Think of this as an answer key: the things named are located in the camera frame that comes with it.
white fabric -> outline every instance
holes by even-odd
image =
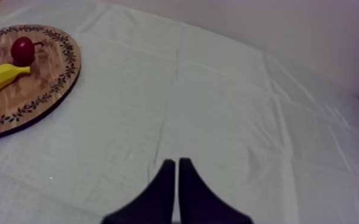
[[[257,49],[107,2],[1,1],[0,28],[13,24],[70,33],[82,71],[58,109],[0,139],[0,224],[99,223],[180,157],[256,224],[359,223],[354,97]]]

white wall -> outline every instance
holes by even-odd
[[[265,49],[359,95],[359,0],[105,0]]]

red apple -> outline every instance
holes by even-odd
[[[33,43],[29,38],[18,38],[11,47],[11,56],[20,66],[29,66],[35,60],[35,45],[43,43]]]

wooden tray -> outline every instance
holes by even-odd
[[[70,92],[81,69],[81,54],[67,33],[50,26],[19,25],[0,30],[0,64],[13,63],[14,41],[27,36],[35,46],[30,74],[22,74],[0,90],[0,137],[34,124]]]

decorative floral border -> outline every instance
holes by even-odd
[[[10,32],[43,32],[44,35],[50,37],[54,41],[60,43],[60,46],[63,49],[64,60],[67,62],[68,66],[66,66],[66,71],[58,76],[57,81],[50,86],[49,91],[45,94],[38,96],[35,100],[28,102],[24,106],[17,109],[16,112],[6,116],[3,114],[0,117],[0,125],[4,123],[11,123],[13,121],[19,122],[20,117],[23,117],[24,114],[31,113],[35,110],[39,105],[44,104],[49,101],[52,97],[52,94],[58,93],[64,87],[64,84],[67,83],[67,80],[71,79],[71,77],[75,74],[75,62],[76,56],[74,54],[74,46],[70,43],[69,37],[64,36],[61,33],[57,33],[51,29],[45,29],[43,26],[13,26],[9,28],[5,28],[0,30],[0,36],[6,35]]]

